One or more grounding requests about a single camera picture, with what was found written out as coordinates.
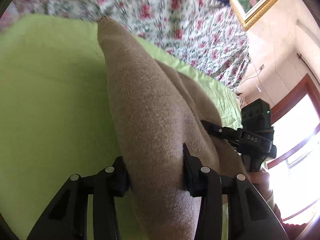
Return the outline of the person's right hand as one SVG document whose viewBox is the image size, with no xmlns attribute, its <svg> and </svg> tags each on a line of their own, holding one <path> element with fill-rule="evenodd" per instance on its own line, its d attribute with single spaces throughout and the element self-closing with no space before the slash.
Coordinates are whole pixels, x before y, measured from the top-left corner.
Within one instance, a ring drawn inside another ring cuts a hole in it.
<svg viewBox="0 0 320 240">
<path fill-rule="evenodd" d="M 270 188 L 270 175 L 264 168 L 260 171 L 248 172 L 248 178 L 266 201 L 273 196 L 273 191 Z"/>
</svg>

